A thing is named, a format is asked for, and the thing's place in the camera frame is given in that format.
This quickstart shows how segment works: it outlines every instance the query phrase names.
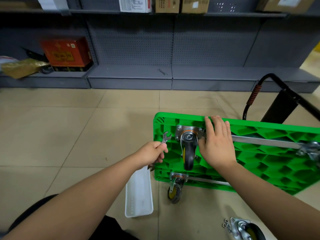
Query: red box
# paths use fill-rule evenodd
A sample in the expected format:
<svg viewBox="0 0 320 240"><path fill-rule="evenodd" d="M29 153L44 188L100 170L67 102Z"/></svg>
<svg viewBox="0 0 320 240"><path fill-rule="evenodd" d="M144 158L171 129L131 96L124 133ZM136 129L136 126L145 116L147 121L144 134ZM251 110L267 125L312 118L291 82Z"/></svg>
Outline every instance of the red box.
<svg viewBox="0 0 320 240"><path fill-rule="evenodd" d="M40 44L52 66L85 67L92 62L85 37L44 38Z"/></svg>

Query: white plastic basket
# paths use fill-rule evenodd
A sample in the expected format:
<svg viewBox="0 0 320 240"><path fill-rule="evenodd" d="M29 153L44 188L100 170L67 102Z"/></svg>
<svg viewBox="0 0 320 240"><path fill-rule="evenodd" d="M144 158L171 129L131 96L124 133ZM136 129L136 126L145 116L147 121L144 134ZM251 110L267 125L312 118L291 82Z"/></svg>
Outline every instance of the white plastic basket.
<svg viewBox="0 0 320 240"><path fill-rule="evenodd" d="M125 186L124 214L128 218L153 212L150 170L147 168L135 171Z"/></svg>

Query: qr code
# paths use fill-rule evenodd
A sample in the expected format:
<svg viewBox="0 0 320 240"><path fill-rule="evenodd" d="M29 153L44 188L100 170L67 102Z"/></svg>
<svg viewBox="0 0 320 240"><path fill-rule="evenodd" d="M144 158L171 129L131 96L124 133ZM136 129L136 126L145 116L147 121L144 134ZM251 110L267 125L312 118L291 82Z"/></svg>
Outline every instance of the qr code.
<svg viewBox="0 0 320 240"><path fill-rule="evenodd" d="M121 7L124 11L131 11L131 1L130 0L120 0Z"/></svg>

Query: human hand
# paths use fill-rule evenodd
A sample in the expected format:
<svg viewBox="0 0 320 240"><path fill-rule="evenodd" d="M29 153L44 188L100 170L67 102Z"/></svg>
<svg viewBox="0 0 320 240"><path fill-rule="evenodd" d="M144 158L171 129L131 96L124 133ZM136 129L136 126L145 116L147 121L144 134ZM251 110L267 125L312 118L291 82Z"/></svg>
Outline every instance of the human hand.
<svg viewBox="0 0 320 240"><path fill-rule="evenodd" d="M160 143L160 141L149 141L132 154L138 163L139 169L152 163L163 162L162 159L165 158L164 152L168 153L168 148L166 143Z"/></svg>
<svg viewBox="0 0 320 240"><path fill-rule="evenodd" d="M206 162L215 170L228 167L237 163L235 148L233 146L230 123L224 122L220 116L205 117L207 139L202 137L199 142L199 150Z"/></svg>

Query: green ribbed plastic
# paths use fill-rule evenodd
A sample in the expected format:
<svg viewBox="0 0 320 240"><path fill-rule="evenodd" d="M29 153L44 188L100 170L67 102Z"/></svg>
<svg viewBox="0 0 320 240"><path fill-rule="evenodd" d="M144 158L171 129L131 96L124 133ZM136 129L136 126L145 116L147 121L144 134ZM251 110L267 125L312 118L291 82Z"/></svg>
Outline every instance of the green ribbed plastic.
<svg viewBox="0 0 320 240"><path fill-rule="evenodd" d="M320 142L320 128L283 125L266 122L223 119L230 122L231 132L238 136L259 135L265 139L284 139L293 142ZM186 173L193 177L225 181L201 156L199 148L195 154L191 171L185 171L181 158L180 142L175 140L177 125L197 126L205 128L203 116L178 113L157 113L153 120L153 137L162 141L163 133L172 133L167 142L169 153L163 163L155 166L154 176L158 181L169 182L170 172ZM320 180L320 171L308 155L298 156L296 149L266 145L254 145L234 142L235 155L238 163L250 172L270 182L287 193L294 195ZM230 186L211 184L189 180L186 185L209 189L234 191Z"/></svg>

